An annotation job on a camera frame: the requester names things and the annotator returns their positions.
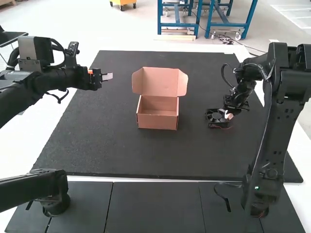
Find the blue rack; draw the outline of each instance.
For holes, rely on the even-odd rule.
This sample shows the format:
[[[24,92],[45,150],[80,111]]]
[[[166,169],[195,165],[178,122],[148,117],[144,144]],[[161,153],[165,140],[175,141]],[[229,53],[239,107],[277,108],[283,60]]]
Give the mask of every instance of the blue rack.
[[[181,23],[179,18],[179,7],[182,6],[185,9],[188,9],[188,16],[191,16],[192,7],[193,7],[193,0],[190,0],[188,4],[188,0],[185,0],[185,4],[180,3],[163,3],[162,0],[157,0],[157,34],[162,34],[162,27],[187,27],[187,28],[194,28],[194,35],[197,37],[199,32],[199,23],[201,18],[201,11],[202,11],[202,1],[199,0],[198,3],[198,11],[197,11],[197,18],[195,23]],[[164,6],[173,6],[175,12],[175,23],[162,23],[161,16],[163,15],[163,7]]]
[[[209,5],[209,14],[208,14],[208,20],[207,20],[207,28],[206,28],[206,32],[205,32],[205,38],[209,38],[209,34],[210,34],[210,28],[211,27],[238,27],[238,28],[243,28],[244,31],[241,35],[241,39],[245,39],[247,32],[248,32],[248,28],[249,25],[251,24],[252,21],[252,17],[257,5],[257,1],[258,0],[252,0],[252,4],[246,19],[245,23],[230,23],[229,20],[227,19],[227,16],[230,15],[231,12],[231,8],[232,8],[232,4],[233,4],[233,0],[230,0],[229,3],[220,3],[220,0],[217,0],[217,2],[215,2],[215,0],[210,0],[210,3],[203,3],[203,5]],[[224,13],[221,11],[220,6],[227,6],[228,10],[226,15],[224,15]],[[219,22],[212,22],[212,15],[213,15],[213,9],[215,8],[216,12],[218,13],[219,17],[221,18],[221,20],[223,21],[222,23]]]

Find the wheel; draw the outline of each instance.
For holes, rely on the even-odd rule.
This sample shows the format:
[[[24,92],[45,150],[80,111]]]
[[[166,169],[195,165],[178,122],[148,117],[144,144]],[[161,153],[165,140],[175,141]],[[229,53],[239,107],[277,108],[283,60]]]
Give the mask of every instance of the wheel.
[[[241,40],[241,34],[240,33],[235,33],[235,39],[236,40]]]
[[[216,32],[213,32],[212,36],[210,37],[212,40],[215,39]]]

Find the box flap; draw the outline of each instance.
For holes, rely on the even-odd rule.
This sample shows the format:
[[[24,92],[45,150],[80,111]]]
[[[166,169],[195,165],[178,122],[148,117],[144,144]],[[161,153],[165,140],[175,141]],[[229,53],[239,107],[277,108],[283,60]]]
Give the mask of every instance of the box flap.
[[[188,76],[179,69],[143,67],[132,75],[134,93],[146,96],[184,96]]]

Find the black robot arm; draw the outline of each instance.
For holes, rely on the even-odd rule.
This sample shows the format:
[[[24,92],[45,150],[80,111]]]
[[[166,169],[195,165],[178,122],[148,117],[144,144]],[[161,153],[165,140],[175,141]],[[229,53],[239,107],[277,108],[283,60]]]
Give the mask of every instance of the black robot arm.
[[[57,216],[70,205],[64,170],[36,169],[22,176],[0,180],[0,213],[15,206],[39,201],[46,216]]]
[[[18,39],[19,47],[11,53],[7,69],[0,72],[0,128],[50,90],[68,93],[67,88],[74,87],[95,91],[102,87],[103,81],[112,78],[111,74],[102,74],[100,69],[89,71],[78,65],[75,58],[79,53],[78,44],[71,42],[65,50],[50,38],[22,36]],[[51,66],[53,49],[62,51],[65,58],[56,66]],[[14,71],[17,64],[20,71]],[[59,103],[63,97],[57,97]],[[67,176],[63,170],[37,169],[23,176],[2,179],[0,212],[26,202],[30,203],[29,209],[36,200],[42,204],[46,216],[57,216],[69,206],[67,191]]]
[[[269,205],[278,201],[283,185],[285,155],[295,122],[311,97],[311,46],[287,47],[272,43],[264,61],[266,122],[258,153],[243,179],[242,206],[252,216],[266,216]],[[260,59],[247,59],[242,66]],[[248,77],[258,71],[248,70]]]
[[[69,87],[95,91],[102,87],[103,81],[111,78],[100,69],[88,71],[87,67],[77,65],[78,42],[70,42],[65,50],[50,38],[22,36],[18,45],[10,55],[7,69],[0,72],[0,128],[50,90],[67,92],[62,98],[54,95],[60,103]],[[61,64],[51,66],[54,62],[52,50],[64,53]],[[17,64],[20,71],[14,71]]]

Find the cardboard box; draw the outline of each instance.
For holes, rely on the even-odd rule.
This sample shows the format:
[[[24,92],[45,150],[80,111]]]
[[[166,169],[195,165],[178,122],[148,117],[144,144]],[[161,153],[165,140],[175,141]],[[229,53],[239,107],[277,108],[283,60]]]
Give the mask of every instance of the cardboard box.
[[[187,84],[187,74],[179,69],[143,67],[133,73],[132,89],[140,94],[138,127],[177,130],[179,96],[186,94]]]

